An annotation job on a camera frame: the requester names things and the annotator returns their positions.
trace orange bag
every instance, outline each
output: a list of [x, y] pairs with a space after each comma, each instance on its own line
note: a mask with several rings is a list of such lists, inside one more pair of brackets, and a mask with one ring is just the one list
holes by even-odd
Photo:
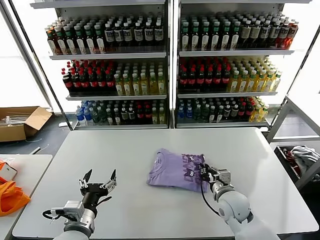
[[15, 181], [8, 181], [0, 185], [0, 217], [11, 214], [30, 201], [21, 187]]

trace shelf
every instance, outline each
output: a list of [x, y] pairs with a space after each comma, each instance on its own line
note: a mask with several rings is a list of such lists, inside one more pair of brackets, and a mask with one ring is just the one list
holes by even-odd
[[74, 130], [167, 129], [167, 124], [76, 126]]
[[154, 59], [165, 58], [166, 52], [134, 52], [107, 54], [53, 55], [52, 60], [85, 60], [85, 59]]
[[145, 96], [67, 96], [69, 101], [94, 101], [94, 100], [144, 100], [144, 99], [166, 99], [167, 95], [145, 95]]
[[159, 5], [165, 4], [165, 0], [58, 0], [48, 2], [34, 2], [30, 6], [34, 9], [61, 9], [99, 6], [123, 6], [123, 5]]
[[194, 129], [194, 128], [240, 128], [240, 127], [267, 127], [268, 122], [218, 122], [218, 123], [177, 123], [177, 128]]
[[182, 4], [308, 4], [312, 0], [181, 0]]
[[227, 98], [227, 97], [252, 97], [252, 96], [274, 96], [277, 92], [218, 92], [218, 93], [190, 93], [178, 94], [179, 99], [194, 98]]
[[290, 55], [294, 50], [180, 51], [180, 57]]

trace beverage display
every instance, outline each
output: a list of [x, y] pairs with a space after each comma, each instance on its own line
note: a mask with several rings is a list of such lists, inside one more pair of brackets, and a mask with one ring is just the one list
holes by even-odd
[[269, 109], [254, 96], [179, 99], [177, 104], [178, 124], [264, 122]]
[[123, 64], [105, 60], [73, 60], [67, 62], [61, 74], [72, 97], [167, 94], [162, 62]]
[[179, 93], [276, 92], [279, 71], [268, 57], [180, 58]]
[[289, 49], [298, 23], [282, 12], [217, 12], [181, 16], [181, 51]]
[[80, 126], [166, 124], [166, 102], [161, 100], [82, 101], [75, 112]]
[[104, 15], [100, 19], [67, 17], [48, 25], [45, 31], [53, 55], [160, 51], [165, 44], [161, 12], [109, 18]]

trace purple t-shirt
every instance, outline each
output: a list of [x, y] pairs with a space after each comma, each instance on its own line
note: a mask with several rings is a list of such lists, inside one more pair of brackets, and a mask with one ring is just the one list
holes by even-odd
[[[149, 173], [147, 184], [152, 186], [180, 187], [201, 192], [201, 176], [199, 164], [205, 162], [205, 156], [194, 154], [175, 154], [161, 148]], [[203, 191], [207, 191], [207, 183], [202, 182]]]

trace white table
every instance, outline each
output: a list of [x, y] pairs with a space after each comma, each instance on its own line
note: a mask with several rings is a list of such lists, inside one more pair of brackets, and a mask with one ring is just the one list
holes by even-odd
[[[9, 158], [12, 158], [10, 166], [18, 171], [13, 180], [16, 182], [17, 187], [21, 187], [23, 192], [31, 197], [50, 164], [52, 155], [0, 154], [0, 159]], [[9, 239], [12, 228], [22, 211], [23, 208], [7, 216], [0, 217], [0, 239]]]
[[[231, 171], [254, 214], [278, 234], [313, 232], [319, 226], [268, 142], [256, 128], [72, 131], [57, 152], [12, 234], [54, 238], [64, 220], [50, 224], [42, 212], [81, 200], [78, 179], [91, 182], [117, 170], [112, 199], [98, 207], [92, 239], [221, 238], [232, 231], [200, 193], [146, 184], [156, 151], [205, 154], [207, 163]], [[212, 194], [206, 194], [213, 204]]]

